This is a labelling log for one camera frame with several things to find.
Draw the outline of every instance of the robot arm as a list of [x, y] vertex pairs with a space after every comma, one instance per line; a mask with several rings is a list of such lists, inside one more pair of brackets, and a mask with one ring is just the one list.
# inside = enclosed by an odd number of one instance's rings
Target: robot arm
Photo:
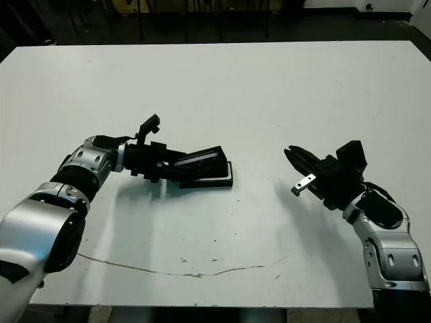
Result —
[[374, 307], [383, 321], [429, 320], [430, 286], [418, 248], [410, 236], [407, 213], [383, 189], [364, 182], [367, 166], [360, 141], [337, 150], [337, 158], [320, 160], [297, 146], [285, 149], [293, 167], [305, 178], [292, 192], [304, 189], [323, 199], [330, 210], [343, 211], [364, 247], [364, 263]]
[[[145, 136], [158, 131], [154, 115], [141, 125], [136, 138], [90, 137], [68, 155], [50, 182], [18, 203], [0, 223], [0, 322], [15, 322], [34, 291], [49, 273], [62, 271], [75, 258], [90, 203], [110, 172], [131, 170], [158, 182], [180, 187], [232, 186], [230, 162], [222, 148], [196, 153], [145, 145]], [[128, 140], [137, 139], [136, 144]]]

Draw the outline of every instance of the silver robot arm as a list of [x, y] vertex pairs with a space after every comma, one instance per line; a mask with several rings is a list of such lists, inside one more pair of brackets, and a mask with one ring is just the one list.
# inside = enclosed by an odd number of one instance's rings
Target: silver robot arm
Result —
[[106, 149], [94, 138], [0, 223], [0, 322], [16, 322], [46, 275], [72, 263], [90, 202], [111, 171], [124, 169], [126, 140]]
[[[0, 223], [0, 322], [15, 322], [43, 278], [75, 258], [90, 203], [111, 172], [130, 170], [180, 188], [232, 186], [232, 164], [220, 146], [183, 153], [145, 144], [159, 131], [155, 114], [135, 138], [95, 136], [68, 155], [50, 182], [40, 185]], [[136, 143], [127, 143], [136, 139]]]
[[289, 162], [305, 175], [293, 188], [323, 199], [330, 210], [343, 211], [364, 249], [364, 264], [381, 322], [429, 322], [430, 286], [418, 245], [410, 235], [407, 213], [381, 187], [364, 182], [367, 166], [360, 141], [337, 150], [337, 158], [319, 159], [290, 146]]

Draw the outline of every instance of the table surface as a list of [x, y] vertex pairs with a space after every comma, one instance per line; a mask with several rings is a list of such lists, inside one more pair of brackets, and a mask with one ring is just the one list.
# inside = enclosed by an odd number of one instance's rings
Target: table surface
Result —
[[431, 268], [431, 64], [410, 42], [17, 48], [0, 65], [0, 214], [92, 135], [196, 151], [221, 145], [232, 189], [112, 173], [73, 264], [32, 303], [371, 307], [362, 246], [340, 211], [290, 188], [283, 149], [352, 139], [367, 180], [411, 217]]

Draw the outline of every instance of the scratch on table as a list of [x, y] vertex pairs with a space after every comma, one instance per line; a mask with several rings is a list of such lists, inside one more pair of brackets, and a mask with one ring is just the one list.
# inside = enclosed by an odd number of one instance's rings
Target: scratch on table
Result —
[[127, 269], [133, 269], [135, 271], [143, 271], [143, 272], [149, 273], [149, 274], [159, 274], [159, 275], [168, 275], [168, 276], [184, 276], [184, 277], [192, 277], [192, 278], [203, 278], [203, 277], [210, 277], [210, 276], [218, 276], [218, 275], [229, 273], [229, 272], [232, 272], [232, 271], [245, 271], [247, 269], [252, 269], [252, 268], [267, 268], [267, 267], [271, 267], [271, 266], [274, 266], [274, 265], [278, 264], [279, 262], [285, 260], [288, 257], [288, 256], [284, 256], [283, 258], [280, 258], [279, 260], [273, 262], [272, 264], [231, 268], [231, 269], [226, 269], [225, 271], [220, 271], [220, 272], [215, 273], [215, 274], [191, 274], [191, 273], [177, 274], [177, 273], [165, 273], [165, 272], [162, 272], [162, 271], [152, 271], [152, 270], [145, 269], [145, 268], [128, 266], [126, 264], [117, 264], [116, 262], [111, 262], [111, 261], [107, 261], [107, 260], [100, 260], [100, 259], [96, 259], [96, 258], [92, 258], [92, 257], [86, 256], [85, 254], [80, 254], [80, 253], [77, 253], [77, 255], [81, 256], [81, 257], [83, 257], [85, 259], [88, 259], [88, 260], [92, 260], [92, 261], [95, 261], [95, 262], [100, 262], [102, 264], [109, 264], [110, 266], [116, 266], [116, 267], [122, 267], [122, 268], [127, 268]]

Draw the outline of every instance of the black object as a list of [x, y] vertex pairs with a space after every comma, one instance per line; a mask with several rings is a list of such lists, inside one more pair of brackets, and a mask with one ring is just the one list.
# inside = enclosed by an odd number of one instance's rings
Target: black object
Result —
[[108, 136], [98, 135], [93, 139], [93, 145], [102, 148], [118, 149], [119, 145], [129, 139], [134, 139], [128, 136], [112, 138]]
[[365, 213], [371, 221], [385, 229], [395, 229], [403, 221], [403, 213], [394, 204], [376, 193], [366, 192], [356, 206]]
[[309, 151], [289, 146], [284, 153], [293, 167], [302, 175], [317, 178], [308, 189], [330, 210], [344, 210], [364, 191], [362, 172], [367, 165], [360, 141], [350, 141], [337, 150], [337, 157], [328, 155], [320, 160]]
[[73, 186], [84, 193], [90, 202], [99, 191], [100, 183], [96, 175], [79, 166], [66, 166], [61, 168], [50, 182], [58, 182]]
[[428, 291], [373, 290], [374, 308], [380, 323], [429, 322], [431, 296]]
[[136, 144], [126, 146], [123, 161], [132, 176], [143, 174], [153, 183], [165, 178], [180, 182], [181, 188], [233, 185], [231, 166], [220, 146], [183, 153], [167, 149], [164, 143], [146, 145], [147, 135], [157, 133], [159, 124], [159, 117], [153, 115], [140, 126]]
[[81, 244], [85, 226], [86, 220], [80, 213], [74, 212], [69, 216], [55, 238], [44, 272], [49, 274], [62, 271], [72, 263]]
[[5, 277], [13, 284], [29, 274], [30, 272], [20, 264], [0, 260], [0, 276]]

